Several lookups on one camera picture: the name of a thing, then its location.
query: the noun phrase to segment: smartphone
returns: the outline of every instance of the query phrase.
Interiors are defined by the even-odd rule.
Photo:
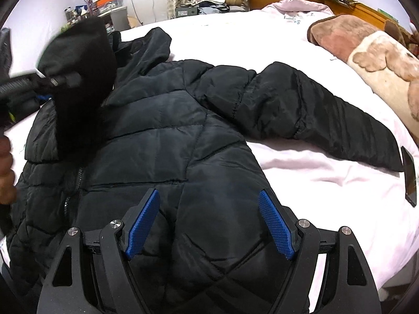
[[[404,169],[404,184],[406,187],[406,200],[412,207],[416,207],[417,194],[416,194],[416,171],[413,157],[405,149],[401,147],[401,155],[403,158],[403,169]]]

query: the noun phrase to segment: jacket sleeve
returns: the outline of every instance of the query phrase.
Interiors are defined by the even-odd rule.
[[[399,146],[388,128],[301,71],[278,62],[260,74],[217,66],[193,79],[186,73],[191,65],[184,63],[188,92],[245,136],[300,139],[339,159],[403,171]]]

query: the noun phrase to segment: storage box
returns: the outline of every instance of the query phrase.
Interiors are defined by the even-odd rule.
[[[93,0],[96,3],[97,10],[100,14],[108,12],[114,8],[123,7],[123,0]]]
[[[179,7],[175,8],[175,17],[182,18],[184,16],[198,15],[198,8],[196,7]]]

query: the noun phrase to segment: cable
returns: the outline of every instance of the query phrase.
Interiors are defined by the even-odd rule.
[[[143,26],[144,24],[141,22],[140,18],[137,15],[137,11],[135,10],[134,1],[131,0],[131,3],[133,4],[134,13],[135,13],[135,16],[137,17],[138,22]]]
[[[153,15],[154,15],[154,22],[157,22],[157,18],[156,18],[156,12],[154,11],[154,0],[153,0]]]

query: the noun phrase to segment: bottle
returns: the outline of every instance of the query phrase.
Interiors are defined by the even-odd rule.
[[[413,24],[412,20],[410,20],[409,26],[413,34],[417,32],[416,26]]]

